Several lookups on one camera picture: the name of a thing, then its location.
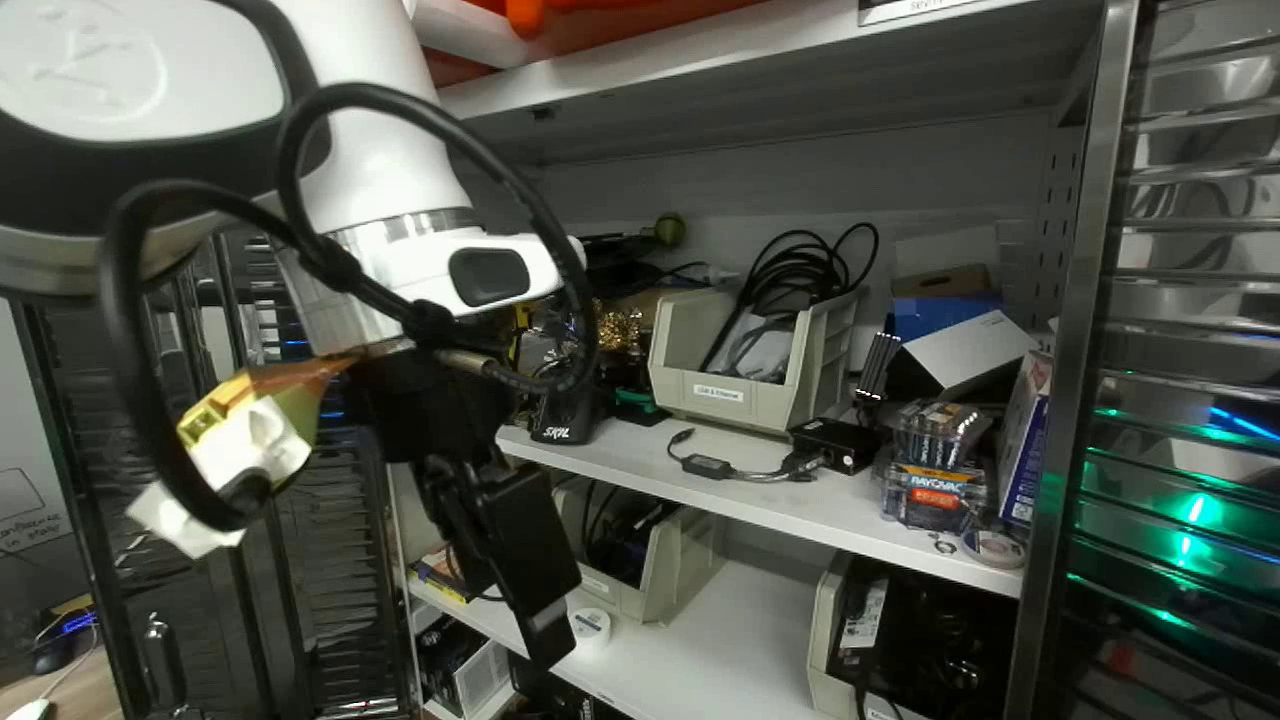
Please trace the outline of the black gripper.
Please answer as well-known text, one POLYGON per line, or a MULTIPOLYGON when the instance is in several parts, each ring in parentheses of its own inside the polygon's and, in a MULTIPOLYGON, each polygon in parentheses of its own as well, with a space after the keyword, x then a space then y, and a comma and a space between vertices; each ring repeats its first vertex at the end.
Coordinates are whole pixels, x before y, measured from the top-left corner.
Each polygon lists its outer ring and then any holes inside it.
POLYGON ((390 464, 410 464, 429 515, 454 547, 463 594, 498 582, 518 617, 533 664, 551 666, 573 649, 569 591, 575 551, 541 473, 476 489, 498 459, 498 429, 511 412, 501 378, 448 368, 429 351, 361 358, 346 386, 356 425, 368 425, 390 464))

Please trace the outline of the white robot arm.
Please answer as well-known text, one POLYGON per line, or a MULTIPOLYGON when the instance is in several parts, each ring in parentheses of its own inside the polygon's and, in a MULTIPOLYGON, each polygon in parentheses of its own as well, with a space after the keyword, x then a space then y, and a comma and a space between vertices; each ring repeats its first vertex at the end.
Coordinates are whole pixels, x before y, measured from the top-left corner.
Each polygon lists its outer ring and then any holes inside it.
POLYGON ((520 299, 588 313, 586 256, 541 196, 493 234, 454 170, 472 157, 429 61, 518 66, 526 40, 460 0, 0 0, 0 240, 20 297, 96 299, 110 355, 160 481, 132 520, 190 557, 236 538, 303 468, 294 429, 255 444, 249 401, 183 444, 150 368, 140 299, 214 221, 285 244, 325 355, 366 351, 438 386, 460 325, 520 299))

